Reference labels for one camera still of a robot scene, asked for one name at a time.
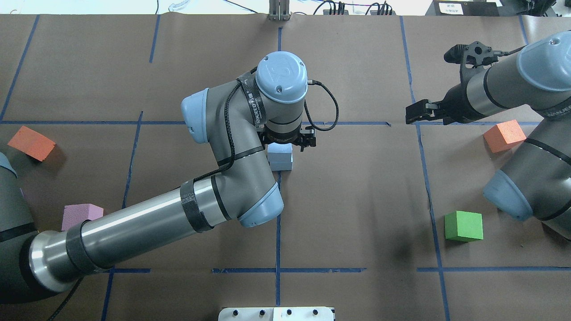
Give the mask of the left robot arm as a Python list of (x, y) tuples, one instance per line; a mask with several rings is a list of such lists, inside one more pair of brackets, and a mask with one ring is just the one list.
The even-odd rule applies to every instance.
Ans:
[(208, 145), (215, 168), (66, 231), (38, 231), (18, 175), (1, 154), (1, 303), (61, 294), (81, 278), (223, 222), (250, 228), (276, 218), (284, 202), (265, 147), (316, 146), (315, 131), (302, 128), (312, 85), (305, 61), (275, 51), (234, 80), (183, 98), (187, 132)]

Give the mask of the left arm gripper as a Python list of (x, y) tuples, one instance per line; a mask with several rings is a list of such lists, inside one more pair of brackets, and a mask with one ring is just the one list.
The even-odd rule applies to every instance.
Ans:
[(303, 152), (305, 148), (317, 146), (316, 130), (308, 126), (305, 129), (298, 127), (288, 133), (278, 133), (265, 127), (263, 128), (263, 144), (293, 144), (300, 146), (300, 151)]

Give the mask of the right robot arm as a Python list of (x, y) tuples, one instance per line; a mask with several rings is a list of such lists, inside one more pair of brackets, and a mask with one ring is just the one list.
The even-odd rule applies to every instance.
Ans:
[(459, 84), (442, 100), (405, 110), (406, 124), (442, 120), (469, 124), (527, 105), (541, 121), (483, 189), (514, 219), (536, 218), (571, 236), (571, 33), (551, 34), (512, 51), (475, 41), (451, 47), (444, 60), (459, 65)]

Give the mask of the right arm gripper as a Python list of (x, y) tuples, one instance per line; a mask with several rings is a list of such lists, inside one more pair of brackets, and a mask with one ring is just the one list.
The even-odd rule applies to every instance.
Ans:
[(440, 102), (420, 100), (405, 108), (405, 123), (413, 124), (424, 120), (443, 120), (444, 125), (451, 123), (471, 123), (475, 119), (475, 110), (467, 100), (466, 90), (455, 85)]

